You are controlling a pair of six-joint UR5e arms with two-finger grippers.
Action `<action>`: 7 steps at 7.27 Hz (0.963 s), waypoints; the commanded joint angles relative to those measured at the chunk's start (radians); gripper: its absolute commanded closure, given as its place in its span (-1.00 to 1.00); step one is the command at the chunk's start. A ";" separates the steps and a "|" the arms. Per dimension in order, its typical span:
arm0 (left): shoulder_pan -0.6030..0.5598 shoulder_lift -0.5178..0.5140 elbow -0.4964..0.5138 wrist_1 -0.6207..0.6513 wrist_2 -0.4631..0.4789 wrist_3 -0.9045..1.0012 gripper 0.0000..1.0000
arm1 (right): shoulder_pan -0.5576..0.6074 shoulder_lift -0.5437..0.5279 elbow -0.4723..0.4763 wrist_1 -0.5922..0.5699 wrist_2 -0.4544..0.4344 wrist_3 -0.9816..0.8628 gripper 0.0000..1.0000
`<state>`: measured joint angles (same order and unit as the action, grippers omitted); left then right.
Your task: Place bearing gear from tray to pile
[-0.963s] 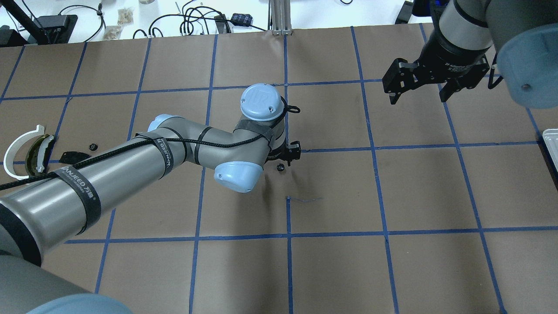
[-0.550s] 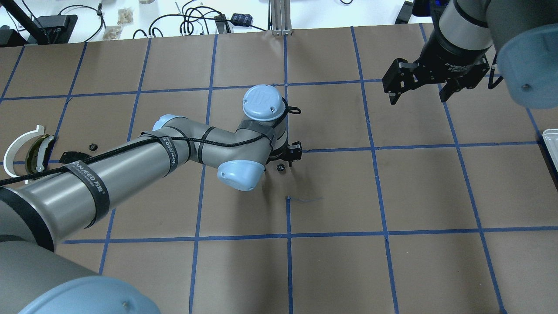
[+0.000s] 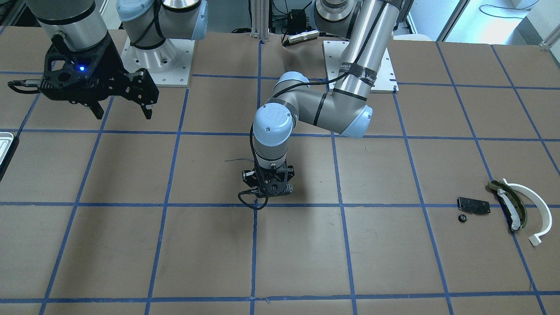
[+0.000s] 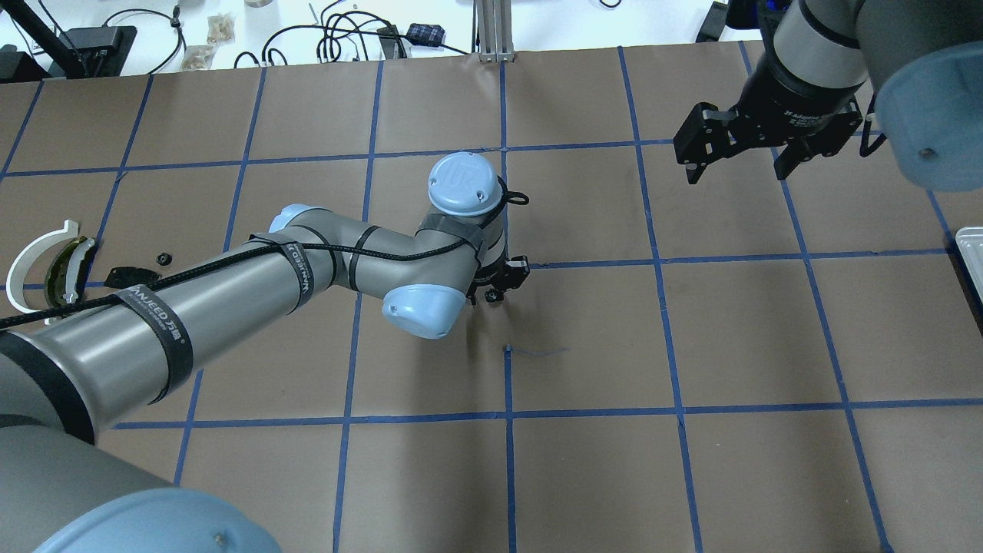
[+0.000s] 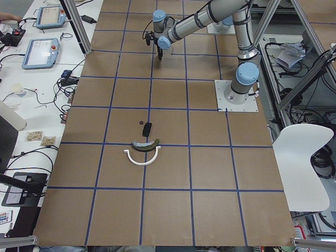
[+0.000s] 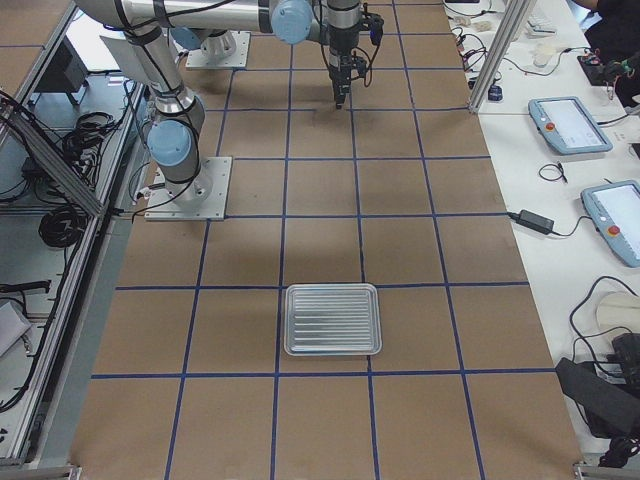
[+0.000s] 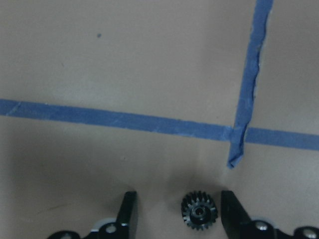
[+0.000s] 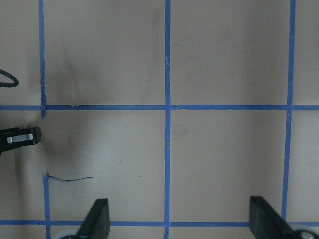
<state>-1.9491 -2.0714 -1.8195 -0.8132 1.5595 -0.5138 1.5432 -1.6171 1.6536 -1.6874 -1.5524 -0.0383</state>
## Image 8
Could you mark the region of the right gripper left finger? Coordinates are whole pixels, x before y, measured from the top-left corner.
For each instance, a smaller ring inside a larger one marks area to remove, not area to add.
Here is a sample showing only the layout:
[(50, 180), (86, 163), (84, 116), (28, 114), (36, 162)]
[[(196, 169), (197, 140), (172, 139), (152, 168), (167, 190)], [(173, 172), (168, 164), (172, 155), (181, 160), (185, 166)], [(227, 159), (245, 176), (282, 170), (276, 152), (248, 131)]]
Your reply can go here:
[(78, 239), (107, 239), (110, 233), (108, 199), (97, 199), (77, 232)]

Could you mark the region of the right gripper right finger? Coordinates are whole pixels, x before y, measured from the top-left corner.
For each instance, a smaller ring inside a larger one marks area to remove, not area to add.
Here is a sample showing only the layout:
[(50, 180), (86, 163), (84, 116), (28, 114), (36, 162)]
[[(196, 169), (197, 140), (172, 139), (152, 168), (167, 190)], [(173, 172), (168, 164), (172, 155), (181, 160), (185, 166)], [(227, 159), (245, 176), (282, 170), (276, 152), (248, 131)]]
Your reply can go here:
[(297, 239), (294, 231), (261, 196), (251, 196), (249, 228), (256, 239)]

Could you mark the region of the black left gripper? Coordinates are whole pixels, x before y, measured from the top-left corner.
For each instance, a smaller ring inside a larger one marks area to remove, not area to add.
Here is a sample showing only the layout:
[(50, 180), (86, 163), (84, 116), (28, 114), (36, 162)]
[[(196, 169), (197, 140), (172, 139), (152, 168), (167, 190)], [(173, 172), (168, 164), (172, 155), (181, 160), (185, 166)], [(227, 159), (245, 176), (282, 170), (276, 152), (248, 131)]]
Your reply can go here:
[(7, 128), (0, 130), (0, 153), (41, 142), (40, 127)]

